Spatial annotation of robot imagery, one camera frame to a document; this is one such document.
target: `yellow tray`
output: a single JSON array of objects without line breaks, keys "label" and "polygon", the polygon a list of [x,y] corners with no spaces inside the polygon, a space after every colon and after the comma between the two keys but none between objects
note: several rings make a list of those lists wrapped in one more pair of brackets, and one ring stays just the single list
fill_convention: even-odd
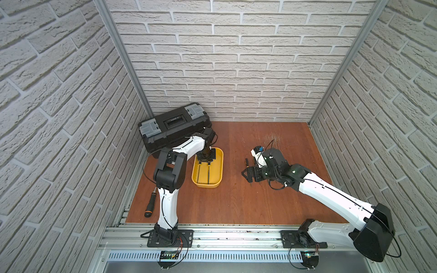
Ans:
[{"label": "yellow tray", "polygon": [[202,162],[199,164],[197,156],[194,159],[193,173],[191,179],[194,184],[201,188],[216,188],[223,177],[223,151],[220,148],[215,148],[215,159],[209,166],[209,181],[208,181],[208,163]]}]

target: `wooden floor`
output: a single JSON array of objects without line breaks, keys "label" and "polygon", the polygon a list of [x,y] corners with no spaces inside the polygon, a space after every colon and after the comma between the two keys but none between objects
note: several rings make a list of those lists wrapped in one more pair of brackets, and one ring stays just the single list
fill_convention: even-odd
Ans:
[{"label": "wooden floor", "polygon": [[[326,182],[331,183],[320,153],[306,123],[280,122],[213,122],[218,135],[216,147],[224,152],[223,179],[214,189],[197,187],[191,180],[194,157],[187,163],[185,182],[177,200],[177,215],[181,224],[254,224],[300,225],[307,218],[323,222],[346,222],[320,202],[293,189],[272,190],[267,181],[249,184],[242,176],[245,158],[253,165],[250,151],[265,146],[272,139],[289,164],[299,163]],[[157,159],[149,157],[145,167],[152,177]],[[160,204],[150,218],[144,211],[154,184],[141,177],[126,222],[156,223]],[[272,182],[273,187],[280,187]]]}]

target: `robotic arm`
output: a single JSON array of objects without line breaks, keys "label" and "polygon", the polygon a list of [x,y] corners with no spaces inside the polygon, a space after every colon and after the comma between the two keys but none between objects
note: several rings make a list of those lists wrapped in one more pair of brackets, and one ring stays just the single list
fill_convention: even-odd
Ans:
[{"label": "robotic arm", "polygon": [[295,240],[304,247],[318,242],[353,246],[365,257],[382,262],[394,238],[390,209],[382,204],[372,206],[328,184],[309,169],[294,164],[290,166],[278,149],[264,151],[261,146],[251,151],[254,167],[242,172],[248,182],[278,181],[283,188],[309,195],[340,214],[349,223],[322,223],[307,219],[299,228]]},{"label": "robotic arm", "polygon": [[214,136],[214,130],[207,127],[202,133],[194,133],[181,145],[171,149],[164,148],[160,152],[153,179],[160,193],[161,209],[154,230],[168,245],[174,244],[178,237],[177,194],[185,180],[187,160],[195,154],[199,161],[214,159],[210,147]]}]

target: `black toolbox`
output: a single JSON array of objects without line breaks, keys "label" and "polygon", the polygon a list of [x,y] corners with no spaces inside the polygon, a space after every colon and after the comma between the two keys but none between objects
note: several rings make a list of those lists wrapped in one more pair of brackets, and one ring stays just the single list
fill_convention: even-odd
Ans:
[{"label": "black toolbox", "polygon": [[184,143],[193,133],[211,127],[208,114],[198,103],[191,103],[138,124],[142,141],[149,153]]}]

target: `screwdriver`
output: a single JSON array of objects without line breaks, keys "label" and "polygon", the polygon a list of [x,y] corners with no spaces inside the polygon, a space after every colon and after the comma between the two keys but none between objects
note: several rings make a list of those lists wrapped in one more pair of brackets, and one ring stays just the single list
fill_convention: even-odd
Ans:
[{"label": "screwdriver", "polygon": [[156,199],[156,187],[152,192],[152,196],[150,196],[149,204],[147,205],[146,212],[144,213],[144,217],[149,218],[152,216],[153,209],[155,208],[155,199]]}]

